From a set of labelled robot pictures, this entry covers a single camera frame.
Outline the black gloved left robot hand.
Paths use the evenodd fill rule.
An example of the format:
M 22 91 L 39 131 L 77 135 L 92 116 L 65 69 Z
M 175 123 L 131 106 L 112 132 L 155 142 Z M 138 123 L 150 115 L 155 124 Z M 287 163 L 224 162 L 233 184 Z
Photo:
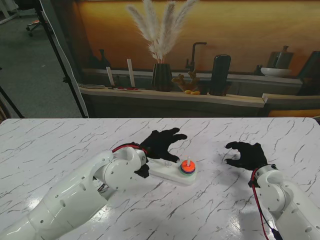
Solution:
M 153 130 L 152 133 L 139 145 L 146 150 L 146 156 L 151 159 L 163 159 L 177 163 L 178 156 L 169 153 L 169 146 L 180 140 L 186 140 L 187 136 L 179 133 L 180 129 L 175 127 L 168 130 Z

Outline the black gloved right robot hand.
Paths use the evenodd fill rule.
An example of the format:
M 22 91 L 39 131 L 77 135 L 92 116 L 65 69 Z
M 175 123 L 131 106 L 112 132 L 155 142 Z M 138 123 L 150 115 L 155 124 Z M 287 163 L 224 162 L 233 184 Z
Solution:
M 240 153 L 240 158 L 238 160 L 231 158 L 226 159 L 226 163 L 230 166 L 254 171 L 255 169 L 268 165 L 267 158 L 259 143 L 251 145 L 246 142 L 233 141 L 229 142 L 225 148 L 237 150 Z

